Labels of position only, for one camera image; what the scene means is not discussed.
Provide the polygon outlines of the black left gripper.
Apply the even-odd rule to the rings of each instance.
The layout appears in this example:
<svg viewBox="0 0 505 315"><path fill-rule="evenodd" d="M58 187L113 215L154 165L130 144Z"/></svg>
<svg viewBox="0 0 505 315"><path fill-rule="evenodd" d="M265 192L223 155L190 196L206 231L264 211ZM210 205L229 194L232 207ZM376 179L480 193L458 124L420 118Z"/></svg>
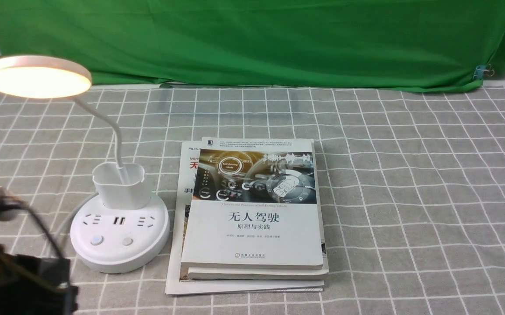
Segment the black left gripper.
<svg viewBox="0 0 505 315"><path fill-rule="evenodd" d="M9 255L0 244L0 315L72 315L79 288L68 259Z"/></svg>

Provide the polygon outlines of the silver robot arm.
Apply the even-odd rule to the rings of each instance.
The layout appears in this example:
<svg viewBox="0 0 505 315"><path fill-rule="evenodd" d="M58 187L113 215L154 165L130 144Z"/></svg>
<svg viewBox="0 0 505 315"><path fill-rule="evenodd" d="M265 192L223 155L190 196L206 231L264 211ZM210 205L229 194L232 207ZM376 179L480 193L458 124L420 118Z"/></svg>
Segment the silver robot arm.
<svg viewBox="0 0 505 315"><path fill-rule="evenodd" d="M79 288L72 285L70 259L39 215L25 201L0 187L0 221L26 211L48 239L53 259L10 255L0 244L0 315L72 315L78 311Z"/></svg>

